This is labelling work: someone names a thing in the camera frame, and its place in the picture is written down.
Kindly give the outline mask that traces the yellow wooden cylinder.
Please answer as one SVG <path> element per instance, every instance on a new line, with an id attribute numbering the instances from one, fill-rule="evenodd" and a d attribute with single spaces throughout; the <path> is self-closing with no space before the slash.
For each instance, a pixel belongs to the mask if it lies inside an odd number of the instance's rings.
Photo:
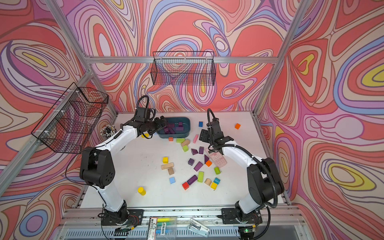
<path id="1" fill-rule="evenodd" d="M 139 187 L 139 188 L 138 188 L 138 193 L 139 193 L 141 196 L 145 196 L 147 192 L 146 192 L 145 188 L 143 188 L 143 187 Z"/>

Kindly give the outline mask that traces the light green rectangular block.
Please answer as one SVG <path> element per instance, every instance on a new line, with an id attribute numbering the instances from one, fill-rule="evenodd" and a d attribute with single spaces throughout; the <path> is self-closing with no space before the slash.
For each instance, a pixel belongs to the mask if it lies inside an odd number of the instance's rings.
<path id="1" fill-rule="evenodd" d="M 202 183 L 204 180 L 204 172 L 199 171 L 198 173 L 198 182 Z"/>

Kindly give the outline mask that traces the pink calculator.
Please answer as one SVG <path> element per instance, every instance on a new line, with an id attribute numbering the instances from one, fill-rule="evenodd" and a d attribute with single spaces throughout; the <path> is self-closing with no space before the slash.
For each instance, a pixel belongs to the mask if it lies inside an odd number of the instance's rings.
<path id="1" fill-rule="evenodd" d="M 221 153 L 218 152 L 212 152 L 208 153 L 210 159 L 215 164 L 216 167 L 222 168 L 227 164 L 227 160 L 224 158 L 224 156 Z"/>

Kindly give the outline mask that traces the purple long brick front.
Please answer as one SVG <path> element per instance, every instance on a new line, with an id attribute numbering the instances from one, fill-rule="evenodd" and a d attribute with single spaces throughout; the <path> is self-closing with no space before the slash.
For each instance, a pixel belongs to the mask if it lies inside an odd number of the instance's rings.
<path id="1" fill-rule="evenodd" d="M 194 182 L 198 180 L 198 177 L 196 175 L 193 175 L 191 178 L 187 180 L 188 185 L 192 185 Z"/>

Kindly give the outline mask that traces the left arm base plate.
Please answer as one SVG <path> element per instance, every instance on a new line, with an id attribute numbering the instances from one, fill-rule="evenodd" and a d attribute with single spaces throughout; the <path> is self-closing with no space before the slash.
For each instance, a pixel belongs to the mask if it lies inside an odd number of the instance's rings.
<path id="1" fill-rule="evenodd" d="M 144 210 L 142 209 L 123 209 L 119 212 L 110 212 L 103 210 L 98 214 L 103 226 L 133 226 L 137 227 L 142 224 Z"/>

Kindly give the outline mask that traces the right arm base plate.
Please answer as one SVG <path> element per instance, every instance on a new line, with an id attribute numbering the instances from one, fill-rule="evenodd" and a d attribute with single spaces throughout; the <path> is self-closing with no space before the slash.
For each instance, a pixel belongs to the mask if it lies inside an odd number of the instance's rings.
<path id="1" fill-rule="evenodd" d="M 245 214 L 240 208 L 222 208 L 218 218 L 222 219 L 225 225 L 252 224 L 258 226 L 263 222 L 260 211 L 253 210 L 252 212 Z"/>

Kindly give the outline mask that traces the clear plastic stapler front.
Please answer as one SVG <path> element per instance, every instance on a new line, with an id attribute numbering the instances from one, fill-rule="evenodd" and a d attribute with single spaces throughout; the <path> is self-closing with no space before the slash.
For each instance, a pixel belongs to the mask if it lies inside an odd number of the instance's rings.
<path id="1" fill-rule="evenodd" d="M 202 225 L 201 223 L 197 222 L 194 219 L 190 219 L 190 223 L 187 226 L 187 230 L 205 238 L 209 236 L 209 232 L 210 232 L 209 228 L 207 228 L 206 226 Z"/>

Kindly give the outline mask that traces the natural wood block rear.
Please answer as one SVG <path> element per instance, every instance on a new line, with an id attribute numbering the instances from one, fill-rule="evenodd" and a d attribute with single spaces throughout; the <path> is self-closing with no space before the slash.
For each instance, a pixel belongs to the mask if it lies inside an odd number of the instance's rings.
<path id="1" fill-rule="evenodd" d="M 190 140 L 186 139 L 181 143 L 181 146 L 184 147 L 184 146 L 188 146 L 189 144 L 190 144 Z"/>

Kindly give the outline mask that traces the teal plastic storage bin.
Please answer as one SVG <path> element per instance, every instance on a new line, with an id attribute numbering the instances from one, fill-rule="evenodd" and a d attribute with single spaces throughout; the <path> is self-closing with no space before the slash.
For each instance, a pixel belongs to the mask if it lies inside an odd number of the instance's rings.
<path id="1" fill-rule="evenodd" d="M 157 132 L 162 139 L 168 138 L 186 138 L 191 131 L 191 121 L 187 117 L 170 117 L 166 118 L 167 126 Z"/>

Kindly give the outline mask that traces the teal small cube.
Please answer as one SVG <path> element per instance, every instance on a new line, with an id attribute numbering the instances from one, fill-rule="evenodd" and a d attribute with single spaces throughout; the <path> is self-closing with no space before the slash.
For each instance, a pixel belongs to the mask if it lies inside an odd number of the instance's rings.
<path id="1" fill-rule="evenodd" d="M 221 180 L 218 179 L 218 178 L 215 178 L 215 179 L 214 179 L 214 183 L 216 183 L 217 185 L 220 183 L 220 181 L 221 181 Z"/>

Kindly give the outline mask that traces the green cylinder near calculator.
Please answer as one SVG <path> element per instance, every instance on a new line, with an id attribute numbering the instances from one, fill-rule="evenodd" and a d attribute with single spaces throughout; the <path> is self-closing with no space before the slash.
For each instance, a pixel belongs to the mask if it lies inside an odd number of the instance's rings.
<path id="1" fill-rule="evenodd" d="M 219 167 L 215 167 L 214 171 L 215 171 L 216 175 L 219 175 L 221 173 L 221 170 L 219 169 Z"/>

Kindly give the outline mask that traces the marker box front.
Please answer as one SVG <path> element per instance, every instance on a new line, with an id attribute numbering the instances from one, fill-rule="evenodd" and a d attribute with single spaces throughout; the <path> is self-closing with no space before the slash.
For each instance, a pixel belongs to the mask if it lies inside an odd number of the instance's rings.
<path id="1" fill-rule="evenodd" d="M 147 240 L 175 240 L 177 218 L 149 218 Z"/>

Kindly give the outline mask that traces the yellow small cube front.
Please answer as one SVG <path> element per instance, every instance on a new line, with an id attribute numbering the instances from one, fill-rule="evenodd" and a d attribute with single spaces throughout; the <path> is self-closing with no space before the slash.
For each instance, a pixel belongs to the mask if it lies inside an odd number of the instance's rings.
<path id="1" fill-rule="evenodd" d="M 216 190 L 216 188 L 217 188 L 217 184 L 216 183 L 211 183 L 211 188 L 213 189 L 213 190 Z"/>

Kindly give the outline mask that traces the natural wood small block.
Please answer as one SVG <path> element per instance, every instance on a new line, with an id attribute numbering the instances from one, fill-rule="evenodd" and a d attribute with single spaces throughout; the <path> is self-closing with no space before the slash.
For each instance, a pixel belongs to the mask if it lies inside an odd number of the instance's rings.
<path id="1" fill-rule="evenodd" d="M 175 173 L 174 169 L 173 168 L 169 168 L 168 169 L 168 173 L 169 173 L 170 176 L 173 175 Z"/>

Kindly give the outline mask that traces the natural wood long block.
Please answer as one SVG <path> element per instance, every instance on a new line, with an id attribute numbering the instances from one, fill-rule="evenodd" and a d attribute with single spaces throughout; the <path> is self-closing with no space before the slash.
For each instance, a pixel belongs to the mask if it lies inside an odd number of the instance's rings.
<path id="1" fill-rule="evenodd" d="M 170 169 L 170 168 L 173 168 L 173 167 L 174 167 L 174 163 L 168 163 L 168 164 L 161 165 L 161 169 L 162 170 L 167 170 L 167 169 Z"/>

